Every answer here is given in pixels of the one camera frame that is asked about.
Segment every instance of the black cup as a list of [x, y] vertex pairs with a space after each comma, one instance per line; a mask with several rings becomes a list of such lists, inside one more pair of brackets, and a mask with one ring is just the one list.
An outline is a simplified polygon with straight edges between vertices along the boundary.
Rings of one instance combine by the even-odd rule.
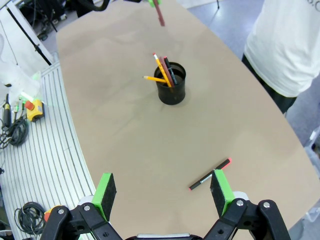
[[[177, 85], [168, 87], [166, 83], [157, 81], [156, 86], [158, 88], [158, 95], [161, 102], [168, 105], [176, 105], [178, 103], [181, 103], [186, 96], [186, 70], [183, 66], [176, 62], [170, 62], [170, 65], [177, 81]], [[157, 67], [154, 71], [154, 77], [159, 79], [164, 78], [159, 67]]]

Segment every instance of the yellow pencil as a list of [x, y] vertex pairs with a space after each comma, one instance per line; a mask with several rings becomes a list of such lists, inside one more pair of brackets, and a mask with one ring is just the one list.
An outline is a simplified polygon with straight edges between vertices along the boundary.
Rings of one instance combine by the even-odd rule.
[[156, 82], [161, 82], [161, 83], [165, 83], [166, 80], [162, 79], [162, 78], [157, 78], [157, 77], [153, 77], [153, 76], [143, 76], [144, 79], [148, 79], [148, 80], [152, 80], [152, 81], [156, 81]]
[[162, 67], [161, 62], [160, 62], [160, 60], [159, 60], [159, 58], [157, 57], [157, 55], [156, 55], [155, 52], [153, 53], [153, 56], [154, 56], [154, 58], [155, 58], [156, 63], [157, 63], [158, 66], [159, 66], [160, 72], [162, 73], [166, 84], [168, 85], [168, 87], [171, 88], [171, 84], [170, 84], [169, 79], [168, 79], [168, 77], [167, 77], [167, 75], [166, 75], [166, 72], [165, 72], [164, 68]]

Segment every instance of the pen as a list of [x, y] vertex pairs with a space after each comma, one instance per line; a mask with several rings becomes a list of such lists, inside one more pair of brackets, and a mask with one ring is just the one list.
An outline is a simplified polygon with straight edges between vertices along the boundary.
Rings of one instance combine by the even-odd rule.
[[166, 75], [166, 72], [165, 72], [164, 68], [162, 67], [161, 62], [160, 62], [160, 60], [159, 60], [159, 58], [157, 57], [157, 55], [156, 55], [155, 52], [153, 53], [153, 56], [154, 56], [154, 58], [155, 58], [156, 63], [158, 64], [158, 67], [159, 67], [160, 72], [162, 73], [162, 75], [163, 75], [163, 77], [164, 77], [164, 80], [165, 80], [166, 84], [168, 85], [169, 88], [171, 88], [172, 86], [171, 86], [171, 84], [170, 84], [170, 82], [169, 82], [169, 79], [168, 79], [168, 77], [167, 77], [167, 75]]
[[[229, 157], [228, 159], [224, 160], [223, 163], [221, 163], [220, 165], [218, 165], [215, 169], [224, 169], [226, 168], [229, 164], [232, 163], [232, 159], [231, 157]], [[193, 189], [195, 189], [196, 187], [198, 187], [199, 185], [203, 184], [206, 180], [208, 180], [209, 178], [212, 177], [212, 172], [209, 172], [208, 174], [206, 174], [205, 176], [203, 176], [199, 181], [195, 182], [194, 184], [192, 184], [189, 187], [189, 191], [192, 191]]]
[[143, 76], [143, 78], [148, 79], [148, 80], [152, 80], [152, 81], [156, 81], [156, 82], [161, 82], [161, 83], [166, 82], [166, 80], [164, 80], [164, 79], [153, 77], [153, 76]]
[[172, 78], [172, 80], [173, 80], [173, 82], [174, 82], [174, 85], [178, 85], [178, 82], [177, 82], [177, 80], [176, 80], [174, 71], [172, 70], [172, 67], [171, 67], [171, 65], [170, 65], [170, 63], [169, 63], [169, 60], [168, 60], [167, 56], [165, 56], [165, 57], [163, 58], [163, 60], [164, 60], [164, 62], [165, 62], [166, 67], [168, 68], [168, 70], [169, 70], [169, 72], [170, 72], [170, 75], [171, 75], [171, 78]]
[[160, 63], [162, 64], [162, 67], [163, 67], [163, 69], [164, 69], [164, 72], [165, 72], [166, 76], [168, 77], [168, 80], [169, 80], [171, 86], [172, 86], [172, 87], [175, 86], [174, 82], [172, 81], [172, 78], [171, 78], [171, 76], [170, 76], [170, 72], [169, 72], [169, 70], [168, 70], [168, 68], [167, 68], [167, 65], [166, 65], [164, 59], [163, 59], [162, 57], [159, 57], [159, 61], [160, 61]]

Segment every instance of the hand holding marker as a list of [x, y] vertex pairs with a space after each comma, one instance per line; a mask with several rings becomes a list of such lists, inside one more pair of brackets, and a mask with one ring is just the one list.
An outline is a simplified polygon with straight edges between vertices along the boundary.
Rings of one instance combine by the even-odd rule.
[[[228, 159], [224, 160], [223, 163], [221, 163], [220, 165], [218, 165], [215, 169], [224, 169], [226, 168], [229, 164], [232, 163], [232, 159], [231, 157], [229, 157]], [[208, 174], [206, 174], [205, 176], [203, 176], [199, 181], [195, 182], [194, 184], [192, 184], [189, 187], [189, 191], [192, 191], [193, 189], [195, 189], [196, 187], [198, 187], [199, 185], [203, 184], [205, 181], [207, 181], [209, 178], [211, 178], [212, 176], [212, 172], [209, 172]]]

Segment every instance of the person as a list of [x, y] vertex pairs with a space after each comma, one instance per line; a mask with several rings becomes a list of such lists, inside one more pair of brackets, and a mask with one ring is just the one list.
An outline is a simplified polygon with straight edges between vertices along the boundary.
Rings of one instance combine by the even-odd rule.
[[265, 0], [242, 62], [285, 113], [320, 73], [320, 1]]

